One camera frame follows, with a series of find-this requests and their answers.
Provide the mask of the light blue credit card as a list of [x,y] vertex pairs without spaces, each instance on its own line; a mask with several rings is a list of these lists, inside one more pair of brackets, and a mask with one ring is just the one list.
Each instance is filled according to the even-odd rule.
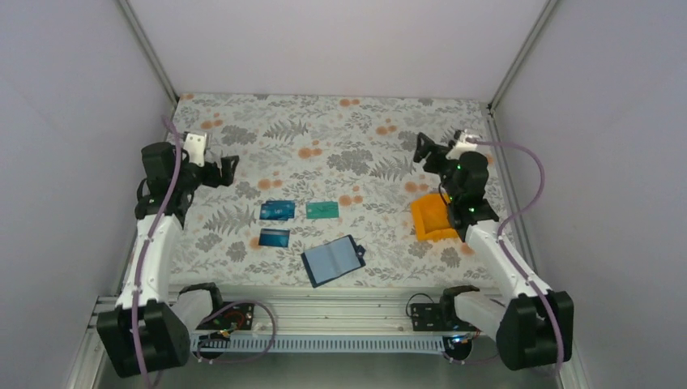
[[260,207],[260,220],[290,220],[295,217],[296,203],[293,200],[270,200]]

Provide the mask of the blue striped credit card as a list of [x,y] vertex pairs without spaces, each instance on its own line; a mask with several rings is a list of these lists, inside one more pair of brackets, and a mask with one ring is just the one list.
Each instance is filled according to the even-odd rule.
[[258,244],[260,246],[287,248],[290,231],[287,229],[261,229]]

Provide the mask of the green credit card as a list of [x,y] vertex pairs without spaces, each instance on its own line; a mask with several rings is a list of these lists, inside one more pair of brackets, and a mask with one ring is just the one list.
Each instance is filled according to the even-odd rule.
[[339,218],[339,204],[333,201],[310,202],[305,206],[306,218],[309,220]]

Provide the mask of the blue leather card holder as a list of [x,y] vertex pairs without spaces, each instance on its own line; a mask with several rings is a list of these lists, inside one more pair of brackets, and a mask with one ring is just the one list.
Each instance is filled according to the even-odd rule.
[[316,289],[348,273],[366,266],[366,248],[358,245],[352,235],[315,246],[301,254],[311,286]]

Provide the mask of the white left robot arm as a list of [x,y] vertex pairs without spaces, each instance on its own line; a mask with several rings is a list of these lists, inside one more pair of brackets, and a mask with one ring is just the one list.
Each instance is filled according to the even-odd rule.
[[181,147],[152,143],[141,153],[146,177],[137,189],[133,262],[114,308],[96,321],[121,378],[183,366],[191,333],[200,324],[213,328],[224,321],[226,308],[212,282],[186,286],[177,302],[169,303],[171,261],[194,192],[200,186],[231,186],[240,161],[239,156],[205,161],[202,140]]

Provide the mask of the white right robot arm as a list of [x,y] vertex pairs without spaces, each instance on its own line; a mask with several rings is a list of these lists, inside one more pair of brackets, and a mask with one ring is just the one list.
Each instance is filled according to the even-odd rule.
[[444,358],[470,361],[472,342],[486,336],[510,370],[550,365],[559,370],[572,355],[574,303],[553,290],[526,263],[506,236],[501,219],[486,198],[489,162],[477,151],[482,140],[457,131],[447,144],[418,134],[413,160],[439,177],[437,192],[414,201],[411,214],[421,241],[457,237],[481,260],[500,297],[473,285],[450,287],[436,302],[409,302],[416,332],[441,332]]

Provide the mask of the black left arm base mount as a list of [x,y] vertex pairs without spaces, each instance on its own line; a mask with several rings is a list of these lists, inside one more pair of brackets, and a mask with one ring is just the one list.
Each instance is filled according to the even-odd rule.
[[177,295],[173,311],[190,331],[247,331],[252,328],[254,303],[232,305],[214,282],[186,286]]

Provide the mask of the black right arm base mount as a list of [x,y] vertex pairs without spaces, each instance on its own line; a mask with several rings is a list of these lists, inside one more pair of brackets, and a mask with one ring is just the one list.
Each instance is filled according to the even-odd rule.
[[415,332],[474,332],[478,328],[459,319],[454,309],[454,295],[442,294],[434,301],[426,293],[413,294],[405,307]]

